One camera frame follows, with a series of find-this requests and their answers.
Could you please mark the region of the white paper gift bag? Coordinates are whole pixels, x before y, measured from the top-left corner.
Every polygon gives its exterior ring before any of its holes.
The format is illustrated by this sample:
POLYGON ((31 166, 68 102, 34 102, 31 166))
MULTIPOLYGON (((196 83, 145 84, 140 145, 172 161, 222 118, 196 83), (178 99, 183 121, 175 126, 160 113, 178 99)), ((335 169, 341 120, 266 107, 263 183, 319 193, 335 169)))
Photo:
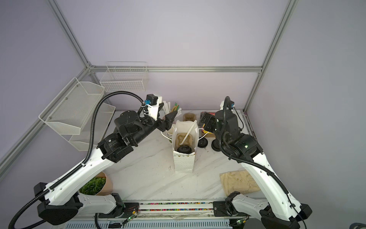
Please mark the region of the white paper gift bag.
POLYGON ((198 122, 177 121, 164 137, 172 143, 173 163, 176 173, 192 173, 198 149, 205 148, 208 140, 200 135, 198 122))

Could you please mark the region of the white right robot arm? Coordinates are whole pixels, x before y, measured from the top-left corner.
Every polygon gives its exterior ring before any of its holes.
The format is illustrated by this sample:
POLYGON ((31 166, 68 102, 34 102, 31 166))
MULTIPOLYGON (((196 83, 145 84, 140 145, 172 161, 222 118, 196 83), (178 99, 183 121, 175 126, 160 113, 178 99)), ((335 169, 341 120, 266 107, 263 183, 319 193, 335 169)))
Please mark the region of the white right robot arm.
POLYGON ((299 229, 312 214, 300 203, 274 172, 255 137, 242 133, 234 102, 226 97, 215 114, 204 112, 199 126, 214 133, 218 151, 242 165, 265 195, 266 204, 234 191, 225 200, 226 213, 240 213, 260 220, 267 229, 299 229))

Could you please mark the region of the stack of black cup lids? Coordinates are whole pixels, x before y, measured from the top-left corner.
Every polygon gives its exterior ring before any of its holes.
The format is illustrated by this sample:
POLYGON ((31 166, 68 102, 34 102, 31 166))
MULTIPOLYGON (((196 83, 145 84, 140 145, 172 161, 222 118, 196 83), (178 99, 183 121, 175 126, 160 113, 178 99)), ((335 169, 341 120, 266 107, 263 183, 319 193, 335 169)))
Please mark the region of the stack of black cup lids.
POLYGON ((217 139, 215 139, 215 140, 212 141, 211 148, 215 152, 221 152, 221 149, 220 149, 220 146, 219 146, 219 141, 217 139))

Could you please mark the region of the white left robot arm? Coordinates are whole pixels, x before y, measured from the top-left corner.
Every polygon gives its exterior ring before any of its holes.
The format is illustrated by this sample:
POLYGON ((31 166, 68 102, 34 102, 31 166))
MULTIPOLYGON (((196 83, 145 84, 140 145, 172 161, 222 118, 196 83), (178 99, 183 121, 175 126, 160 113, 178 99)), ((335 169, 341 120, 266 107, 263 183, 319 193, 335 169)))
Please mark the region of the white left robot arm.
POLYGON ((86 195, 79 190, 106 168, 118 163, 154 130, 169 130, 176 111, 160 118, 162 98, 149 94, 138 111, 125 111, 114 120, 115 129, 97 145, 91 141, 86 158, 54 182, 35 186, 40 200, 38 216, 51 225, 63 224, 77 215, 97 214, 104 218, 121 217, 127 208, 119 194, 86 195))

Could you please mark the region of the white straw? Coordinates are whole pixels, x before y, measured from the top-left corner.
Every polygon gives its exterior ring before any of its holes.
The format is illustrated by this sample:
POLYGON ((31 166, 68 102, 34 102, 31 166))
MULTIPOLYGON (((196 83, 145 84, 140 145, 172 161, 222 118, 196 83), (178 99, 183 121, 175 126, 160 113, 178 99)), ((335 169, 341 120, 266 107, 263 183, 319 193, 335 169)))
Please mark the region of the white straw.
POLYGON ((194 120, 194 122, 192 123, 192 125, 190 126, 189 130, 187 131, 186 136, 184 137, 184 139, 182 140, 182 142, 180 143, 180 146, 183 145, 186 141, 186 139, 188 138, 190 132, 192 131, 192 129, 194 129, 194 127, 196 126, 197 120, 194 120))

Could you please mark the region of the stack of green paper cups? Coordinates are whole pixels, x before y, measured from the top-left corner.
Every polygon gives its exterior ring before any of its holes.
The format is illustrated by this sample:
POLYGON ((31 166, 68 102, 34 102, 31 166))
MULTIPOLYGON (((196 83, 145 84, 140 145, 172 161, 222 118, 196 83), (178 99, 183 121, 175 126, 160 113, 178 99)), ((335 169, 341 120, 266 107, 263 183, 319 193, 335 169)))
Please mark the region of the stack of green paper cups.
POLYGON ((172 127, 166 131, 166 136, 169 138, 170 142, 172 142, 173 132, 174 132, 174 125, 172 125, 172 127))

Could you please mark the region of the single black cup lid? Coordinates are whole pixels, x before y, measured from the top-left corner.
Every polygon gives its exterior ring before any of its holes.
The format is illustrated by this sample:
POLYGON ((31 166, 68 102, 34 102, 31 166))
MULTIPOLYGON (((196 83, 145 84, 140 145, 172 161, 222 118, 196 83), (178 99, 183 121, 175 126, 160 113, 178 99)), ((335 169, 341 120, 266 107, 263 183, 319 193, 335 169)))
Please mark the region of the single black cup lid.
POLYGON ((197 144, 197 146, 198 146, 199 148, 205 148, 205 147, 207 147, 207 145, 208 145, 208 140, 207 140, 205 137, 202 137, 202 138, 200 138, 200 139, 198 140, 198 144, 197 144))

